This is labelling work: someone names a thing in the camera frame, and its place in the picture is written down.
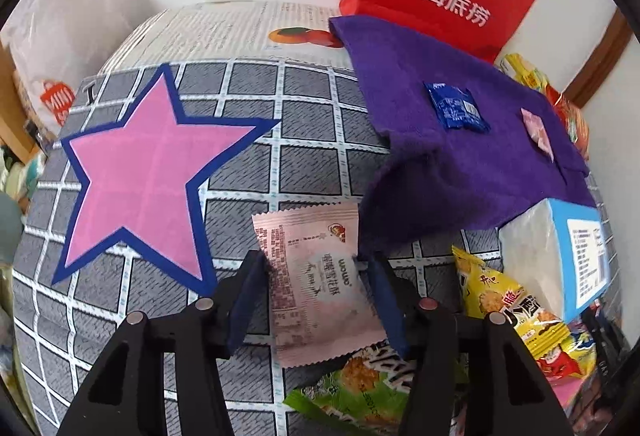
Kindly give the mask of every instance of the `blue snack packet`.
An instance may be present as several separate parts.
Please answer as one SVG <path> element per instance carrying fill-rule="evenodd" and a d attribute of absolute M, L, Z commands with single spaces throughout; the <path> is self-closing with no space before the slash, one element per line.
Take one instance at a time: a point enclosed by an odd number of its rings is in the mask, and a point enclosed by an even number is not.
<path fill-rule="evenodd" d="M 491 127 L 480 116 L 478 105 L 467 89 L 448 84 L 424 84 L 431 97 L 440 123 L 447 129 L 466 127 L 478 133 L 487 133 Z"/>

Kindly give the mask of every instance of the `gray plaid fabric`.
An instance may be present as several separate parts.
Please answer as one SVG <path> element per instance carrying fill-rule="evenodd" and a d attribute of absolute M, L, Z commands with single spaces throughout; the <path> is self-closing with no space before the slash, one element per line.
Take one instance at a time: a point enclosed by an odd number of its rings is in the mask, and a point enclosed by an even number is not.
<path fill-rule="evenodd" d="M 75 106 L 62 135 L 122 117 L 156 67 L 85 81 L 97 101 Z M 232 275 L 257 248 L 251 215 L 362 196 L 388 150 L 367 121 L 353 73 L 273 60 L 199 62 L 173 67 L 187 114 L 274 117 L 280 125 L 227 162 L 200 189 L 202 212 L 220 278 Z M 620 313 L 620 278 L 607 213 L 600 203 L 614 276 L 606 294 L 610 317 Z M 62 283 L 51 286 L 78 180 L 58 147 L 33 197 L 15 257 L 16 337 L 38 423 L 54 435 L 91 365 L 133 310 L 157 317 L 180 311 L 196 294 L 117 244 Z M 389 254 L 396 272 L 420 294 L 460 310 L 454 244 L 500 268 L 496 232 L 462 231 L 424 238 Z M 344 360 L 281 369 L 274 358 L 268 296 L 258 299 L 245 345 L 220 361 L 220 378 L 237 435 L 334 434 L 282 404 L 287 392 L 317 380 Z M 165 359 L 166 418 L 180 434 L 174 360 Z"/>

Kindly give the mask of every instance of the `tissue package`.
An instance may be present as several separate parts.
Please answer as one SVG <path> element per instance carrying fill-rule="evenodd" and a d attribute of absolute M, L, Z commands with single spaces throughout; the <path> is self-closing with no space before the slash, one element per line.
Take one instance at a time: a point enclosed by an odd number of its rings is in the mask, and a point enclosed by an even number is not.
<path fill-rule="evenodd" d="M 545 199 L 499 231 L 504 272 L 564 322 L 609 284 L 598 210 Z"/>

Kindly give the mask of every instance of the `small pink packet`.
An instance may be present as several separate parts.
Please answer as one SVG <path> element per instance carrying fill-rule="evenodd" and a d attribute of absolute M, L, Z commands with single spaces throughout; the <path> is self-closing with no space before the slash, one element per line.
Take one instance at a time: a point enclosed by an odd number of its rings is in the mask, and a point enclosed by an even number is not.
<path fill-rule="evenodd" d="M 522 120 L 529 132 L 531 140 L 536 143 L 543 153 L 546 153 L 551 161 L 554 161 L 554 152 L 551 149 L 551 142 L 549 141 L 549 136 L 546 134 L 545 124 L 542 122 L 542 119 L 530 111 L 527 111 L 525 108 L 520 108 L 520 111 L 522 111 Z"/>
<path fill-rule="evenodd" d="M 386 338 L 353 262 L 357 204 L 269 212 L 253 220 L 272 266 L 271 314 L 283 368 L 335 358 Z"/>

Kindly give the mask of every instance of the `purple cloth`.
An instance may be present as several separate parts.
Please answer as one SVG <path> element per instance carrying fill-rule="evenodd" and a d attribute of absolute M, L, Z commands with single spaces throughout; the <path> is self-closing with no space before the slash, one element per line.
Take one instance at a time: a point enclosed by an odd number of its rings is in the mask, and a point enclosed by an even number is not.
<path fill-rule="evenodd" d="M 369 16 L 330 22 L 351 55 L 369 120 L 391 146 L 362 201 L 361 251 L 499 227 L 544 198 L 594 206 L 589 170 L 545 96 L 410 28 Z M 491 131 L 445 129 L 424 83 L 467 88 Z M 555 162 L 530 139 L 521 108 L 542 118 Z"/>

